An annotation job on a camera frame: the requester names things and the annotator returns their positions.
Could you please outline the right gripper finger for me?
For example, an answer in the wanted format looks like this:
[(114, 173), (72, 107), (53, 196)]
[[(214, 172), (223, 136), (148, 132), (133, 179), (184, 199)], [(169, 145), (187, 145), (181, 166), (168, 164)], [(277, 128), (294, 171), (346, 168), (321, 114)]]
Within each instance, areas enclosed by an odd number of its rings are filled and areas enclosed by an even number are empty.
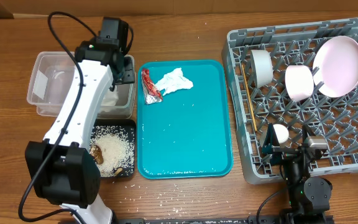
[(309, 136), (314, 136), (314, 132), (307, 124), (304, 124), (302, 126), (302, 137), (303, 139), (306, 139)]
[(280, 143), (277, 138), (274, 126), (272, 123), (268, 124), (268, 128), (261, 135), (261, 147), (265, 146), (279, 147)]

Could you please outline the white cup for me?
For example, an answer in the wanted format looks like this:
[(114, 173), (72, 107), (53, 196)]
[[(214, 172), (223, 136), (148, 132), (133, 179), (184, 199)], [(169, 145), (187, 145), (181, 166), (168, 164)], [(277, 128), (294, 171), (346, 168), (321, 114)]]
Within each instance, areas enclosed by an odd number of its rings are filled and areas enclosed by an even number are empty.
[[(280, 147), (285, 147), (287, 140), (289, 139), (289, 131), (288, 129), (282, 125), (282, 124), (274, 124), (273, 125), (274, 131), (276, 133), (278, 142), (280, 143)], [(260, 139), (259, 139), (259, 143), (260, 146), (262, 147), (265, 141), (267, 135), (267, 130), (265, 130)]]

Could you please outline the red foil wrapper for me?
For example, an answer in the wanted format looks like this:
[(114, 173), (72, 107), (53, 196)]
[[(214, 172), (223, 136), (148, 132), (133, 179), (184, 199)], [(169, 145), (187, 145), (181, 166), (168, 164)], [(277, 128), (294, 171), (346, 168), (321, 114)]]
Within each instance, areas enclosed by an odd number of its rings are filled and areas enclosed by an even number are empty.
[(143, 68), (141, 72), (142, 88), (144, 93), (145, 104), (160, 103), (163, 101), (161, 92), (155, 86), (150, 78), (149, 69)]

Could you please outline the white napkin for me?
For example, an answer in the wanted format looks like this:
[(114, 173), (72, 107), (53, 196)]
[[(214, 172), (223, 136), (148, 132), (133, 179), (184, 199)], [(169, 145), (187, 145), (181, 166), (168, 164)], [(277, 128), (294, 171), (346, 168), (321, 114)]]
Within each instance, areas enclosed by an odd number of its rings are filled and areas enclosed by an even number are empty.
[(177, 90), (189, 90), (193, 88), (193, 82), (183, 75), (181, 68), (175, 68), (172, 72), (166, 73), (155, 86), (163, 91), (163, 96)]

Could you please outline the small pink bowl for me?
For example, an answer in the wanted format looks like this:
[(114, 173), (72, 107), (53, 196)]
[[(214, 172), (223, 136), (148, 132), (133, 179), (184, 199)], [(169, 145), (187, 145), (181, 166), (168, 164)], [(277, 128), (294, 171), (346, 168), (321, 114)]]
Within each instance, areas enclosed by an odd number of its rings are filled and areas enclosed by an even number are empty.
[(285, 88), (295, 102), (309, 98), (314, 89), (311, 70), (305, 65), (290, 65), (285, 71)]

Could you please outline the wooden chopstick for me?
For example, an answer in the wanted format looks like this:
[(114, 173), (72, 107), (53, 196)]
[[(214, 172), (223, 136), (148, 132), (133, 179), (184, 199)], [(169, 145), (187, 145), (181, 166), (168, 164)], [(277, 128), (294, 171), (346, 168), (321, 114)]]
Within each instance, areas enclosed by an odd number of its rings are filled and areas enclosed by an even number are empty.
[(241, 62), (241, 72), (242, 72), (242, 76), (243, 76), (243, 80), (244, 80), (244, 85), (246, 88), (246, 95), (247, 95), (247, 101), (248, 101), (248, 105), (249, 105), (249, 112), (250, 112), (250, 116), (252, 119), (252, 124), (254, 127), (254, 131), (257, 132), (257, 125), (255, 122), (255, 116), (254, 116), (254, 110), (253, 110), (253, 106), (252, 106), (252, 102), (251, 102), (251, 98), (250, 98), (250, 93), (249, 93), (249, 86), (248, 86), (248, 82), (247, 82), (247, 78), (246, 78), (246, 73), (245, 73), (245, 69), (244, 69), (244, 65)]

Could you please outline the large white plate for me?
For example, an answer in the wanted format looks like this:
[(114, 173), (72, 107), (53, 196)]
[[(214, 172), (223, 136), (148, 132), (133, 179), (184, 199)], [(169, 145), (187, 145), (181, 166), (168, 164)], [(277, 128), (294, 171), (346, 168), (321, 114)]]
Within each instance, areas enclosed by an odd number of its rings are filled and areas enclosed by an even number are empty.
[(314, 84), (322, 84), (319, 92), (338, 98), (358, 86), (358, 43), (348, 36), (337, 36), (326, 41), (313, 61), (318, 71)]

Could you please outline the grey bowl with rice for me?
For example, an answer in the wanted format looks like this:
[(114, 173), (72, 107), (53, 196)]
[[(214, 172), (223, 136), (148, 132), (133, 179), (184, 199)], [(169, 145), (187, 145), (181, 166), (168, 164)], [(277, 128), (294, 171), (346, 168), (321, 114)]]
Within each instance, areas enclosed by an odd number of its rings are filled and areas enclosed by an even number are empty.
[(273, 66), (270, 53), (266, 50), (251, 50), (251, 67), (255, 74), (255, 85), (260, 88), (273, 79)]

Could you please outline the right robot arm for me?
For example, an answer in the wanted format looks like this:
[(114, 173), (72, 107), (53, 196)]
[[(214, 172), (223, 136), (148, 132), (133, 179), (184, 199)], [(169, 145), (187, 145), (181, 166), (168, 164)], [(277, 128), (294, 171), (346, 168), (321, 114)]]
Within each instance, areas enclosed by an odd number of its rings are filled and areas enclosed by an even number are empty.
[(280, 211), (276, 223), (334, 223), (334, 218), (325, 214), (330, 209), (333, 185), (328, 179), (312, 177), (309, 172), (309, 165), (328, 150), (328, 142), (323, 136), (315, 135), (306, 124), (302, 126), (301, 135), (303, 142), (297, 148), (281, 147), (273, 124), (268, 125), (262, 153), (271, 156), (271, 165), (279, 166), (287, 186), (262, 202), (256, 214), (257, 223), (262, 220), (260, 212), (264, 205), (282, 192), (288, 193), (290, 208)]

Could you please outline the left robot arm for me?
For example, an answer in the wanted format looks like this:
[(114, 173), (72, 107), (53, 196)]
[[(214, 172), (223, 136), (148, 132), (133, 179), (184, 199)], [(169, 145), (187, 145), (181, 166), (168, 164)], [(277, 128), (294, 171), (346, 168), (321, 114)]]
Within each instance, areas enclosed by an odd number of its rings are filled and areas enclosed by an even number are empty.
[[(78, 223), (117, 223), (115, 213), (99, 196), (101, 174), (90, 154), (91, 132), (107, 91), (135, 82), (134, 60), (128, 54), (134, 31), (120, 18), (105, 17), (99, 33), (71, 53), (75, 73), (55, 122), (40, 142), (31, 141), (25, 161), (31, 177), (18, 206), (25, 222), (70, 213)], [(27, 218), (23, 208), (30, 191), (59, 209)]]

